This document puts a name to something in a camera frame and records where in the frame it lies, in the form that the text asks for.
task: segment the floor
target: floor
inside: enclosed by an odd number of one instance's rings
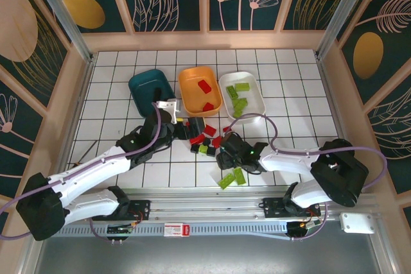
[[[67,168],[78,162],[94,141],[98,142],[82,162],[108,150],[124,134],[143,124],[144,119],[128,89],[131,77],[150,69],[161,70],[180,99],[179,73],[198,65],[211,67],[217,78],[236,71],[247,71],[256,77],[264,97],[266,115],[279,129],[277,146],[308,149],[336,138],[337,131],[312,50],[100,52]],[[178,116],[187,117],[187,114],[183,111]],[[205,122],[220,133],[230,124],[224,106],[219,114],[206,118]],[[274,134],[264,119],[234,126],[234,130],[251,145],[268,142]],[[98,187],[217,187],[217,182],[230,170],[221,171],[215,158],[194,155],[189,147],[188,141],[174,141],[169,150],[155,154],[151,161],[112,177]],[[310,176],[301,178],[298,174],[281,171],[258,176],[245,173],[245,178],[246,186],[289,185],[310,180]]]

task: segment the purple cable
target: purple cable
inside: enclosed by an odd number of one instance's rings
[[[142,147],[141,149],[135,150],[135,151],[131,151],[128,153],[120,153],[120,154],[116,154],[116,155],[112,155],[110,157],[105,158],[104,162],[107,162],[108,160],[114,159],[114,158],[119,158],[119,157],[127,157],[129,155],[135,155],[138,154],[142,151],[147,150],[149,147],[151,147],[159,138],[160,135],[160,130],[161,130],[161,117],[160,117],[160,110],[158,109],[157,105],[155,103],[152,103],[152,105],[154,106],[155,109],[155,113],[157,115],[157,131],[155,132],[154,138],[152,141],[150,141],[146,146]],[[66,177],[63,178],[63,181],[66,180],[70,180],[72,177],[79,175],[80,173],[83,173],[84,171],[97,166],[98,164],[103,164],[103,162],[101,160],[98,160],[90,165],[84,166],[83,168],[80,168],[78,171],[76,171],[75,173],[72,173],[71,175],[68,175]],[[46,189],[52,188],[58,184],[61,184],[62,181],[58,180],[56,182],[47,184],[45,186],[39,187],[38,189],[34,189],[30,192],[26,192],[23,195],[20,195],[19,197],[16,197],[12,200],[10,200],[8,203],[6,203],[1,209],[0,209],[0,215],[9,207],[11,206],[13,203],[18,202],[19,200],[22,200],[25,197],[31,196],[33,194],[37,194],[41,191],[45,191]],[[93,232],[94,235],[96,235],[97,233],[95,233],[94,229],[91,228],[91,231]],[[22,237],[26,237],[27,235],[30,235],[30,232],[26,232],[25,234],[21,234],[21,235],[15,235],[12,237],[8,237],[6,235],[1,235],[0,234],[0,240],[5,240],[5,241],[13,241],[13,240],[18,240],[21,239]]]

